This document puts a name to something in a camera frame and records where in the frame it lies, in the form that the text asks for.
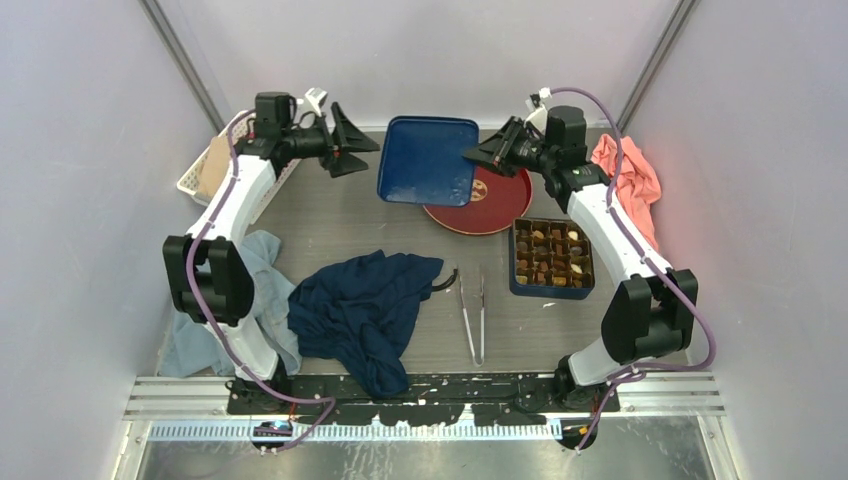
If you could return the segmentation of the blue tin lid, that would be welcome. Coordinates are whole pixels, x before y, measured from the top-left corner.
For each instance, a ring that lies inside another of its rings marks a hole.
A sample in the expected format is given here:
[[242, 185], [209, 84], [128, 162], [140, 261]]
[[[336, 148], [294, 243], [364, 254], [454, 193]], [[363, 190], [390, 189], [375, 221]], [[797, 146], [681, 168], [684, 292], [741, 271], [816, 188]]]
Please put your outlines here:
[[475, 166], [463, 157], [479, 142], [470, 119], [402, 115], [386, 129], [376, 192], [391, 203], [463, 207]]

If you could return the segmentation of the blue chocolate tin box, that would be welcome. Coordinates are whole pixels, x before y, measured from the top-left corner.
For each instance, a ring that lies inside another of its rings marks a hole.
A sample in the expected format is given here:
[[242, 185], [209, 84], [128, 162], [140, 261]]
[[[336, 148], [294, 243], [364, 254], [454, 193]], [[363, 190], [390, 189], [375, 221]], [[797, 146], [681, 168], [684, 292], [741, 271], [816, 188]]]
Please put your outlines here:
[[571, 220], [516, 218], [509, 251], [507, 278], [514, 295], [584, 300], [594, 289], [592, 246]]

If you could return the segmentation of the red round tray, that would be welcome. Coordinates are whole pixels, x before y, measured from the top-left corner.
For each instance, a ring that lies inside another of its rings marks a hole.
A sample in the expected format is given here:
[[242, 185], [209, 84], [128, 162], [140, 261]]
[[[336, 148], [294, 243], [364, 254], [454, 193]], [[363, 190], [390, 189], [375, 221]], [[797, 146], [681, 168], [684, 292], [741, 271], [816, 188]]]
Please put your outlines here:
[[425, 205], [423, 209], [437, 224], [452, 232], [485, 236], [510, 228], [516, 218], [527, 213], [532, 198], [532, 179], [526, 169], [505, 177], [477, 167], [468, 204]]

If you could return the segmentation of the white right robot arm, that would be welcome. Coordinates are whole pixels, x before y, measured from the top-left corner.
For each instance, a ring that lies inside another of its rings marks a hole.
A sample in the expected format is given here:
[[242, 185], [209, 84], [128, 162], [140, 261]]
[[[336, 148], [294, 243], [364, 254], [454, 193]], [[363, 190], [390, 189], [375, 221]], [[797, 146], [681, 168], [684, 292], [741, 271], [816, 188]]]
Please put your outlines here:
[[689, 347], [698, 282], [676, 270], [645, 240], [609, 192], [610, 177], [589, 161], [584, 113], [556, 106], [538, 132], [511, 117], [492, 136], [466, 150], [464, 159], [501, 176], [538, 173], [545, 190], [587, 235], [618, 285], [597, 340], [563, 357], [554, 372], [555, 396], [567, 410], [582, 409], [615, 373]]

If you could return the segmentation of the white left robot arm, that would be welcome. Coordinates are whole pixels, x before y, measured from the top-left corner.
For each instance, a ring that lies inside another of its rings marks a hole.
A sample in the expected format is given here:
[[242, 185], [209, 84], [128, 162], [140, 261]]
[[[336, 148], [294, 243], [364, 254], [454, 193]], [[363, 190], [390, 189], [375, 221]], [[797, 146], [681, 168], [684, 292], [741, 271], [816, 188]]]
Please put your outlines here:
[[281, 355], [252, 313], [255, 282], [240, 254], [247, 228], [291, 162], [316, 159], [338, 178], [367, 170], [360, 154], [380, 148], [326, 99], [318, 87], [300, 98], [257, 94], [253, 109], [237, 115], [220, 137], [227, 167], [204, 213], [163, 245], [174, 306], [217, 338], [237, 376], [254, 386], [255, 403], [269, 413], [288, 406], [292, 388]]

